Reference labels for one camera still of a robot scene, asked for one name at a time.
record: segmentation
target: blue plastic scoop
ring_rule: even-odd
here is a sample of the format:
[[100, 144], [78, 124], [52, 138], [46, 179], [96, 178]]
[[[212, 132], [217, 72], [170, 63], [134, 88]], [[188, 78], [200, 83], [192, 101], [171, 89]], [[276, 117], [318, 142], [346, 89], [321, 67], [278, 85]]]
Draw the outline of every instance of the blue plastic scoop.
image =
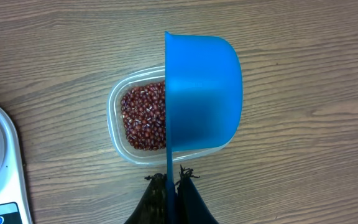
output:
[[232, 46], [220, 37], [166, 32], [165, 107], [169, 205], [172, 152], [222, 146], [239, 125], [242, 75]]

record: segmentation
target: transparent bowl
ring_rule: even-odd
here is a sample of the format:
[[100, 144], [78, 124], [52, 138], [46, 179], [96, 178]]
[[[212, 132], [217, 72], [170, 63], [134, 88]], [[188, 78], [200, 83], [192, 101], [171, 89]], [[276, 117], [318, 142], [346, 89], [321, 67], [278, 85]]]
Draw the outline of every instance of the transparent bowl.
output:
[[[139, 165], [161, 165], [167, 163], [166, 149], [143, 151], [132, 147], [125, 135], [121, 114], [121, 99], [126, 91], [135, 86], [160, 82], [165, 79], [165, 67], [154, 67], [132, 73], [119, 80], [111, 89], [107, 100], [107, 122], [112, 144], [116, 151], [129, 162]], [[173, 152], [173, 162], [205, 156], [224, 148], [230, 140], [219, 147]]]

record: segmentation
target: white scale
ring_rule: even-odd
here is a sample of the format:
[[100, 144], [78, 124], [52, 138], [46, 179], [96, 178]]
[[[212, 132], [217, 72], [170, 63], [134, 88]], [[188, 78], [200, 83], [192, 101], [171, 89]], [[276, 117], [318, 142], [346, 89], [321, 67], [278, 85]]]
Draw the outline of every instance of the white scale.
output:
[[32, 224], [16, 129], [0, 108], [0, 224]]

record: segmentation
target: wood grain surface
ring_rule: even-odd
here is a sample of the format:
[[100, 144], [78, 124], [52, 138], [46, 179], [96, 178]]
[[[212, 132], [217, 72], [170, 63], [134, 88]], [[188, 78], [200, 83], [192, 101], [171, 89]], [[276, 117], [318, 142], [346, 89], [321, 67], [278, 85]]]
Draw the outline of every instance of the wood grain surface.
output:
[[0, 106], [35, 223], [123, 223], [165, 172], [124, 161], [106, 122], [114, 83], [164, 64], [165, 30], [224, 37], [241, 61], [234, 139], [183, 162], [216, 219], [358, 223], [358, 1], [0, 0]]

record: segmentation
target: scale platform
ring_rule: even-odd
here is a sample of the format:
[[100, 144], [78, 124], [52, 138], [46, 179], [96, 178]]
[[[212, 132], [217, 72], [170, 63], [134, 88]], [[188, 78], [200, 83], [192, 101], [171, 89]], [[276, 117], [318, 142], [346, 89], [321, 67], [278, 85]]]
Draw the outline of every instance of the scale platform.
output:
[[32, 224], [19, 140], [0, 108], [0, 224]]

